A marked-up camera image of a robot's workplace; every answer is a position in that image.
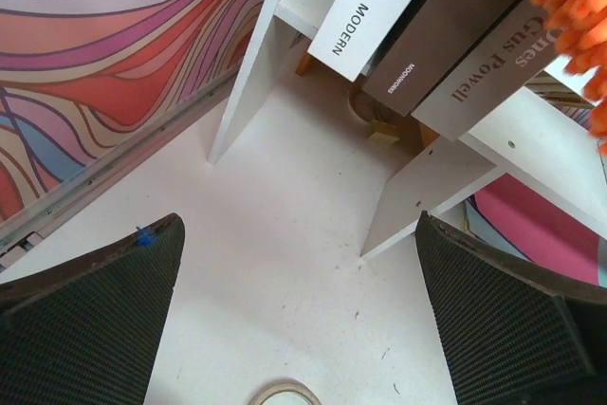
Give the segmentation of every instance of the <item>black mesh surface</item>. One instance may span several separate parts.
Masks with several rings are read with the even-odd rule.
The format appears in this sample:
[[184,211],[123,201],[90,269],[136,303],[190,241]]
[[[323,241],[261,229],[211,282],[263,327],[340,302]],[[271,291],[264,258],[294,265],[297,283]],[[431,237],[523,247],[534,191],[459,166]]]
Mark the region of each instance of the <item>black mesh surface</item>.
[[426,215],[415,239],[459,403],[501,403],[594,374],[562,297],[484,261],[477,254],[490,247]]
[[0,285],[0,403],[143,402],[184,243],[176,215],[153,231]]
[[599,375],[566,383],[533,396],[527,394],[504,405],[605,405],[607,403],[607,377]]

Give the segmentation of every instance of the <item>colorful wavy wall mural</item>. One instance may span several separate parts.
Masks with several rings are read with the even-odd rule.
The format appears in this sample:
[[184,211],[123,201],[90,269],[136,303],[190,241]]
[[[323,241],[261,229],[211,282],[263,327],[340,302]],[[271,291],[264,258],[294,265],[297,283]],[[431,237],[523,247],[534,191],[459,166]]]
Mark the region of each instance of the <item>colorful wavy wall mural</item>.
[[0,223],[224,74],[264,0],[0,0]]

